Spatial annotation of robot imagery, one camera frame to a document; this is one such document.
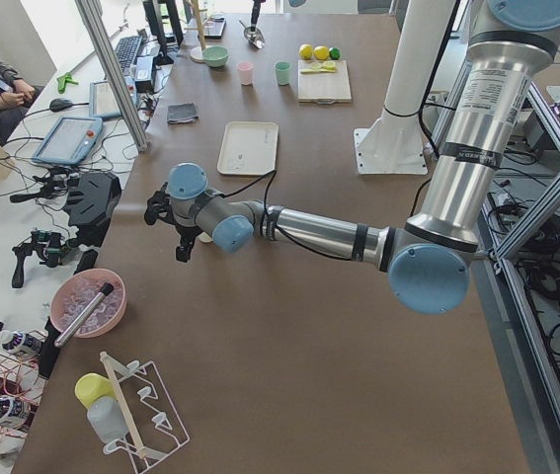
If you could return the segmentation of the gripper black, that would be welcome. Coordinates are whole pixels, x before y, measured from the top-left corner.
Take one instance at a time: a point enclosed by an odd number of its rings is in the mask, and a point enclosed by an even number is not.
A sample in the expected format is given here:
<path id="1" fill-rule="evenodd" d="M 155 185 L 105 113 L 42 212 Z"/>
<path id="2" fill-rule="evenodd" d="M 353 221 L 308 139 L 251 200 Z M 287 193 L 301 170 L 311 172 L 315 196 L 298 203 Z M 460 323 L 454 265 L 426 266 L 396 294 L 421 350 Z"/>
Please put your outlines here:
<path id="1" fill-rule="evenodd" d="M 182 263 L 189 261 L 199 237 L 199 228 L 184 225 L 175 218 L 166 183 L 147 201 L 143 218 L 147 225 L 154 225 L 157 220 L 173 225 L 181 237 L 180 244 L 175 249 L 175 258 Z"/>

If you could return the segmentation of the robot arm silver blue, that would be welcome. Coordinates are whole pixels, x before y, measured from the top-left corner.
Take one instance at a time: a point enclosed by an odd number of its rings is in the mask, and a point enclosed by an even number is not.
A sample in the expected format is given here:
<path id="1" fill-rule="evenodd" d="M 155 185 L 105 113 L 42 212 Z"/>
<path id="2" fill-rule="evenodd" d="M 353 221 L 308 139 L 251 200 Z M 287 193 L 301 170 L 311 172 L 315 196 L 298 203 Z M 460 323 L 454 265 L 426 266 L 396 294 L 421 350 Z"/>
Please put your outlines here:
<path id="1" fill-rule="evenodd" d="M 254 235 L 288 240 L 338 261 L 367 262 L 388 273 L 400 302 L 441 314 L 463 300 L 478 241 L 473 231 L 532 77 L 560 44 L 560 1 L 486 1 L 467 50 L 471 70 L 421 209 L 403 228 L 377 229 L 260 200 L 232 202 L 209 186 L 204 169 L 175 166 L 148 201 L 148 224 L 179 232 L 176 258 L 187 261 L 208 235 L 235 252 Z"/>

